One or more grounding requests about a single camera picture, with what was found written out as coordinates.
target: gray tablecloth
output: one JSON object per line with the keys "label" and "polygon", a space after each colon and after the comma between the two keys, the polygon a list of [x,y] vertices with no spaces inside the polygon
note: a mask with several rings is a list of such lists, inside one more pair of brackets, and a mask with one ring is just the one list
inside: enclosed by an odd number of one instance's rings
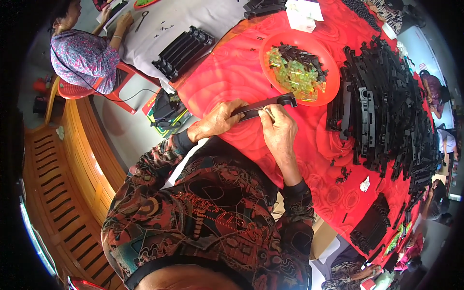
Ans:
{"label": "gray tablecloth", "polygon": [[[161,0],[141,10],[134,10],[129,4],[124,9],[132,12],[134,24],[129,28],[119,50],[121,59],[145,74],[159,78],[163,88],[171,90],[169,80],[151,62],[157,60],[159,54],[192,25],[219,41],[244,19],[243,5],[246,2],[247,0]],[[149,13],[136,33],[144,11]],[[116,19],[108,26],[109,34],[112,28],[114,30],[115,23]]]}

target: red plastic chair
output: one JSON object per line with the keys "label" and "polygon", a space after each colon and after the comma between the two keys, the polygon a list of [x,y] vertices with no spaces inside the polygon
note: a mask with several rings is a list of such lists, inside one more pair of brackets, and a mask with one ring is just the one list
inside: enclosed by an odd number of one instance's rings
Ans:
{"label": "red plastic chair", "polygon": [[[156,78],[151,78],[151,77],[147,76],[146,74],[142,73],[141,71],[138,71],[133,66],[128,65],[128,64],[126,64],[126,63],[124,63],[122,61],[116,66],[116,68],[118,68],[118,69],[120,69],[122,71],[125,71],[128,74],[124,78],[122,83],[113,92],[111,92],[109,94],[106,94],[106,96],[109,99],[111,99],[112,101],[115,101],[115,103],[118,106],[120,106],[121,108],[123,108],[124,110],[128,111],[131,114],[135,114],[136,110],[134,110],[132,107],[127,105],[125,102],[121,102],[121,99],[119,97],[119,93],[121,92],[121,89],[136,74],[140,75],[144,79],[146,79],[149,82],[154,83],[154,84],[156,84],[158,86],[159,86],[159,82],[158,83],[156,82],[156,80],[157,80]],[[98,86],[100,85],[100,83],[102,81],[103,81],[103,78],[102,77],[99,78],[97,80],[97,83],[95,83],[95,85],[93,85],[93,87],[98,88]],[[80,99],[80,98],[83,98],[83,97],[86,97],[86,96],[89,96],[89,95],[99,95],[99,96],[101,96],[101,94],[95,92],[94,89],[87,89],[87,88],[84,88],[84,87],[81,87],[81,86],[78,86],[78,85],[75,85],[75,84],[70,84],[70,83],[64,81],[61,78],[60,78],[60,81],[59,81],[58,93],[63,98],[70,99],[70,100]]]}

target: wooden bench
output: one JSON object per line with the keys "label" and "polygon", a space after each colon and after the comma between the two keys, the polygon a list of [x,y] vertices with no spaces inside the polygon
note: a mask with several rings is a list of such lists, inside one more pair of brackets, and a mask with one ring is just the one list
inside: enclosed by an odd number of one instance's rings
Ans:
{"label": "wooden bench", "polygon": [[62,280],[72,275],[108,290],[125,289],[100,240],[102,222],[125,174],[88,98],[66,101],[62,124],[63,141],[45,125],[26,131],[26,210]]}

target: tissue box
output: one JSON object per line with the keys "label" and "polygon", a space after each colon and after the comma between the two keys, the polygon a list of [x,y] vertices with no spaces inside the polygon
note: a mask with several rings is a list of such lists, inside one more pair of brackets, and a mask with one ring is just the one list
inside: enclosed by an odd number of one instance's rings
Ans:
{"label": "tissue box", "polygon": [[316,21],[324,21],[319,3],[305,0],[288,0],[287,17],[292,29],[313,32]]}

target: scissors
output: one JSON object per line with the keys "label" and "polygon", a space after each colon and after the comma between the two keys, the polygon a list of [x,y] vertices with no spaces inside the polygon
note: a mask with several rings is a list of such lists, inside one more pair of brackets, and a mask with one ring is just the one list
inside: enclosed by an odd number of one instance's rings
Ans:
{"label": "scissors", "polygon": [[142,24],[142,21],[145,19],[145,16],[148,15],[148,12],[149,12],[149,11],[147,10],[147,11],[144,11],[144,12],[142,13],[142,20],[140,20],[139,26],[137,26],[137,28],[135,29],[135,32],[136,32],[136,33],[137,33],[137,31],[139,31],[140,24]]}

